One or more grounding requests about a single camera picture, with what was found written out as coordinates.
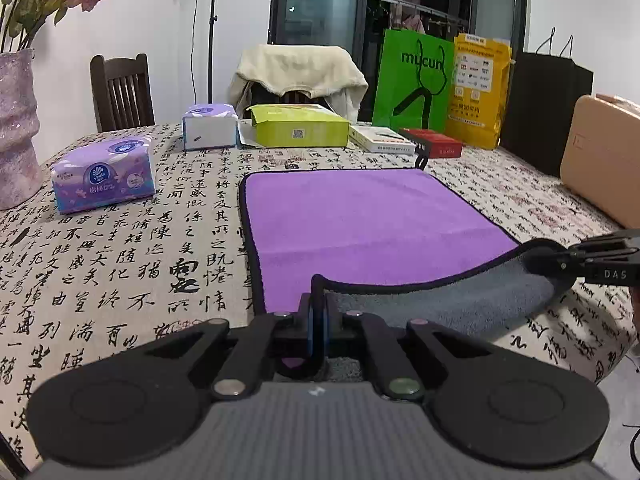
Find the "purple grey microfibre towel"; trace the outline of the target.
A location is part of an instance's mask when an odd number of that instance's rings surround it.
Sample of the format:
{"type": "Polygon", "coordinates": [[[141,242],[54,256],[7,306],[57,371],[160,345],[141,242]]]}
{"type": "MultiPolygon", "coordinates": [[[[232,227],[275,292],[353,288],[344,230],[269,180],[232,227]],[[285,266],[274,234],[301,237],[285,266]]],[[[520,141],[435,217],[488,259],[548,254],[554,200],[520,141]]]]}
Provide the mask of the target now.
{"type": "Polygon", "coordinates": [[[318,290],[336,310],[485,336],[550,307],[574,278],[534,270],[562,252],[518,242],[419,169],[255,172],[239,188],[257,314],[318,290]]]}

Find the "red black flat box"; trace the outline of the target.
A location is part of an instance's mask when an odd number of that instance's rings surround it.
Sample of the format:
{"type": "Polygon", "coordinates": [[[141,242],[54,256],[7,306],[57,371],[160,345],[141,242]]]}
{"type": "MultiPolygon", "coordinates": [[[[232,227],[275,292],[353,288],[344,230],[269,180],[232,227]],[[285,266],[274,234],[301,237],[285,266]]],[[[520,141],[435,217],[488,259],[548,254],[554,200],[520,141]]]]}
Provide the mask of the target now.
{"type": "Polygon", "coordinates": [[[420,144],[429,158],[459,158],[462,142],[431,129],[401,128],[399,133],[406,139],[420,144]]]}

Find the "black paper bag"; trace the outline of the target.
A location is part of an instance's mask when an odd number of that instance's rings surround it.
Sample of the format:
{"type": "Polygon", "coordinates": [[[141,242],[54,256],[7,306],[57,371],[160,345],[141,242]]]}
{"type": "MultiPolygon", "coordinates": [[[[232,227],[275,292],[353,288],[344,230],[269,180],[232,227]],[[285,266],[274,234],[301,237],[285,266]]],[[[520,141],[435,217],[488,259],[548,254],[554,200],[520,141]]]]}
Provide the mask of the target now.
{"type": "Polygon", "coordinates": [[[574,108],[592,92],[593,72],[573,61],[574,38],[558,55],[522,52],[515,61],[500,146],[537,170],[560,174],[574,108]]]}

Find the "white flat box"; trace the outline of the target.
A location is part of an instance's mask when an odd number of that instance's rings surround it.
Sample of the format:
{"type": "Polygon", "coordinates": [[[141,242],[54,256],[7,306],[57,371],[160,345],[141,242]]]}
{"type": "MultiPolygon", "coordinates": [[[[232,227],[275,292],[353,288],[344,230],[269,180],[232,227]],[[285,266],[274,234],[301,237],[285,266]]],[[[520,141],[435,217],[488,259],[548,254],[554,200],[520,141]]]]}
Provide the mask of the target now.
{"type": "Polygon", "coordinates": [[[351,125],[349,136],[369,153],[413,155],[416,152],[411,141],[386,127],[351,125]]]}

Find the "yellow paper bag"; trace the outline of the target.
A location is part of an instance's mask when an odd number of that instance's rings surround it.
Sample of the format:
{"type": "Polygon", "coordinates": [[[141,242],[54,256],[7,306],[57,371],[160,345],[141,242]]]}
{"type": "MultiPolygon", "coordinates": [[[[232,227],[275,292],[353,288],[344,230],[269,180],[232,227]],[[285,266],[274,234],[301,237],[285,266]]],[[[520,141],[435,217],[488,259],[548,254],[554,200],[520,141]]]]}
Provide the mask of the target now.
{"type": "Polygon", "coordinates": [[[512,49],[502,41],[471,34],[454,38],[447,136],[484,150],[498,146],[511,66],[512,49]]]}

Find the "lime green cardboard box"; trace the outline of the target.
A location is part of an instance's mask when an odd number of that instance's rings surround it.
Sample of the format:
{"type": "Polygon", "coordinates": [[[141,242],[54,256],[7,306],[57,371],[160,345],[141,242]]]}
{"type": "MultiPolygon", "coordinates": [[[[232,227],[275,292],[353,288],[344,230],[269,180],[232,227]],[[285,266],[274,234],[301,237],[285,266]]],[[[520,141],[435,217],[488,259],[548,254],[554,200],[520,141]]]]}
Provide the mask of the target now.
{"type": "Polygon", "coordinates": [[[250,120],[264,148],[344,148],[350,122],[319,104],[258,104],[250,120]]]}

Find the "green mucun paper bag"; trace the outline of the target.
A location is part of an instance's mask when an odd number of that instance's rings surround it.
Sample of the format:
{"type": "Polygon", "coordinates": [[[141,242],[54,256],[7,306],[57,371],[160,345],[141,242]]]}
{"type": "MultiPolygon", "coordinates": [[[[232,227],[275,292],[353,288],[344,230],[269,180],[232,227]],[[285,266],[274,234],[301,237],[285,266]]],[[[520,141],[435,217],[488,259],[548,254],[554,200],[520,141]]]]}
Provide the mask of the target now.
{"type": "Polygon", "coordinates": [[[445,130],[454,44],[412,30],[386,30],[371,122],[393,130],[445,130]]]}

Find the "purple white tissue pack far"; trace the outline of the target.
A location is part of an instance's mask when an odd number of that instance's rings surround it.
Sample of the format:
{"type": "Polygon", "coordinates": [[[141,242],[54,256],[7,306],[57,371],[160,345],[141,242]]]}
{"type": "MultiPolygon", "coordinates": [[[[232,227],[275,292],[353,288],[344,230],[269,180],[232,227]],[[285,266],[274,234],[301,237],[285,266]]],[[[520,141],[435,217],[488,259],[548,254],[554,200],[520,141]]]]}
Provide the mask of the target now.
{"type": "Polygon", "coordinates": [[[186,151],[230,148],[236,144],[238,121],[230,104],[193,105],[182,118],[183,147],[186,151]]]}

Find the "purple tissue pack near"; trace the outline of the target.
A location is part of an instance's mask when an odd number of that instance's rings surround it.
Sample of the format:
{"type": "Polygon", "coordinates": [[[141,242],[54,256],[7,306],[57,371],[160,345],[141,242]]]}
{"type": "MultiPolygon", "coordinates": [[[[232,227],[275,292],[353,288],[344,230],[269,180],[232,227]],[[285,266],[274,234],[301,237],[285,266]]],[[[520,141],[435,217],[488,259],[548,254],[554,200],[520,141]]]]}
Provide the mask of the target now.
{"type": "Polygon", "coordinates": [[[155,193],[153,139],[130,136],[75,148],[51,170],[61,214],[147,198],[155,193]]]}

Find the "chair with cream cloth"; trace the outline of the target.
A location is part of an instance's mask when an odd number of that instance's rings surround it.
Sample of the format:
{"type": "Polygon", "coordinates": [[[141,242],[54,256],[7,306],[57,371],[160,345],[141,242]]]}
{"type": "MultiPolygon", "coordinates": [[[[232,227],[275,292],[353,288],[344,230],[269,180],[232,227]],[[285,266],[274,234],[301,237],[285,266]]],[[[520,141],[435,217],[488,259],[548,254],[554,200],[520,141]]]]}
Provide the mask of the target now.
{"type": "Polygon", "coordinates": [[[299,90],[287,91],[279,96],[259,82],[253,82],[247,93],[248,105],[243,112],[244,119],[254,124],[266,122],[294,122],[294,120],[313,120],[321,114],[331,113],[325,98],[310,98],[299,90]]]}

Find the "cream cloth on chair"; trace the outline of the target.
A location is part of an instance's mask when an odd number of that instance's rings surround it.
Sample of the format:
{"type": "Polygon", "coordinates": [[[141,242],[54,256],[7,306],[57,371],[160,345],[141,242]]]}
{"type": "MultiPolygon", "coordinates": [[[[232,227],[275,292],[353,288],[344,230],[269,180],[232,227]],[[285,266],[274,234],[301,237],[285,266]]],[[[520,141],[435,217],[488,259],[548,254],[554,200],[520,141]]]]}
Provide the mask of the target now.
{"type": "Polygon", "coordinates": [[[350,54],[341,47],[260,44],[243,51],[228,89],[228,101],[241,115],[250,107],[255,84],[274,96],[299,92],[324,99],[330,110],[358,120],[369,85],[350,54]]]}

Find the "dark wooden chair left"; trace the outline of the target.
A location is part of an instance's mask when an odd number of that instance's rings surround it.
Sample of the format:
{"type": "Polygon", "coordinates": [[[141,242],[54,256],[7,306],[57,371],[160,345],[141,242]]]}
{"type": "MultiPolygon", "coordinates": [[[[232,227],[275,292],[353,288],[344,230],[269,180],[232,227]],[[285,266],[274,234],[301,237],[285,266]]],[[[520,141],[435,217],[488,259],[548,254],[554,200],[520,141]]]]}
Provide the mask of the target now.
{"type": "Polygon", "coordinates": [[[148,57],[104,58],[90,62],[90,80],[99,132],[147,127],[155,124],[148,57]]]}

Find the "glittery pink vase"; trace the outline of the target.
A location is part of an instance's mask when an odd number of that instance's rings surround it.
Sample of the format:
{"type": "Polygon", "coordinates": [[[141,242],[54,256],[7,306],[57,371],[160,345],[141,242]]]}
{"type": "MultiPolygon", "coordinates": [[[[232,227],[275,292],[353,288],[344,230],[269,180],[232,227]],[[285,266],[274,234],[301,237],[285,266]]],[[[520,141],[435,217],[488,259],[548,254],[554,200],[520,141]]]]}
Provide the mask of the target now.
{"type": "Polygon", "coordinates": [[[42,185],[42,171],[32,138],[39,132],[37,99],[32,76],[34,50],[1,55],[1,209],[11,209],[34,196],[42,185]]]}

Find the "dark framed glass door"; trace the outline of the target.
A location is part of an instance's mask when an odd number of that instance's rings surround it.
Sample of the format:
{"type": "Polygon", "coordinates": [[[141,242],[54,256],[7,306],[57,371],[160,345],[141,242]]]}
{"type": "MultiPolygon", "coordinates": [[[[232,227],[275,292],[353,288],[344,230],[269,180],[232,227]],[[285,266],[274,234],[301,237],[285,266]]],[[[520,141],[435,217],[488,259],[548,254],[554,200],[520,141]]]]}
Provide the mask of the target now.
{"type": "Polygon", "coordinates": [[[272,44],[318,44],[347,50],[369,84],[359,117],[374,109],[384,34],[411,29],[440,39],[470,32],[508,44],[525,42],[527,0],[271,0],[272,44]]]}

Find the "black light stand pole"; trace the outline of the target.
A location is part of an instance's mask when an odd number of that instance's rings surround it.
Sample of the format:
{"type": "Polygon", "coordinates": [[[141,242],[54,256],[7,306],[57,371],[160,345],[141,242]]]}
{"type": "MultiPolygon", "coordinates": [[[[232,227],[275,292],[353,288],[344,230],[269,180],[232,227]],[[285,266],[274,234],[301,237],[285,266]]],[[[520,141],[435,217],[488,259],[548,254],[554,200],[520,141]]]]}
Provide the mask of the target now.
{"type": "Polygon", "coordinates": [[[207,45],[207,102],[209,103],[214,100],[214,37],[217,20],[216,0],[210,0],[207,45]]]}

